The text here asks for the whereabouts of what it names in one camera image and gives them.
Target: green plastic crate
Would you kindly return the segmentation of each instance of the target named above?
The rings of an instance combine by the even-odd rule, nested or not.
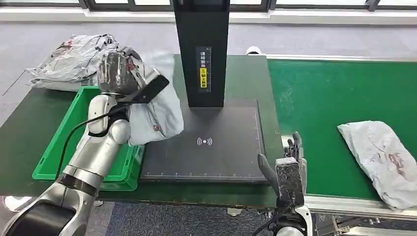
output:
[[[79,123],[87,119],[87,111],[91,99],[100,94],[98,87],[81,87],[72,101],[61,125],[39,160],[32,178],[36,180],[54,180],[61,157],[62,148],[69,132]],[[71,136],[65,151],[61,172],[75,152],[84,127],[79,128]],[[120,151],[101,185],[103,191],[133,191],[138,186],[143,147],[129,147],[125,144]]]

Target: white plastic bag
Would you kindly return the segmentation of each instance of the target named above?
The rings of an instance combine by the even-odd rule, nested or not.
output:
[[[170,83],[150,103],[130,106],[130,145],[168,139],[184,129],[179,99],[173,86],[174,55],[141,53],[141,58],[146,67],[157,68]]]
[[[381,121],[337,127],[379,196],[392,209],[417,207],[417,164],[394,131]]]

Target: wireless charging symbol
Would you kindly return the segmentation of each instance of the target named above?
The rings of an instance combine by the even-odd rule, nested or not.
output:
[[[211,139],[211,138],[208,138],[208,139],[197,138],[197,145],[201,146],[203,144],[211,146],[213,144],[213,139]]]

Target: package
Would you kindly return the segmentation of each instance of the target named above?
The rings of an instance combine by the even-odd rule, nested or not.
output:
[[[129,110],[130,145],[168,139],[183,131],[181,106],[174,90],[174,55],[166,52],[141,53],[148,68],[157,68],[169,81],[150,103],[133,104]]]
[[[339,125],[350,151],[392,209],[417,207],[417,164],[394,131],[381,121]]]
[[[78,91],[81,85],[97,85],[96,73],[104,55],[119,43],[109,34],[72,36],[33,69],[29,85],[65,91]]]

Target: green conveyor belt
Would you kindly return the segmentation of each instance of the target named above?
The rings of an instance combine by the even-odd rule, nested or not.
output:
[[[269,60],[281,133],[297,130],[308,161],[307,193],[379,199],[337,125],[380,120],[417,157],[417,64]]]

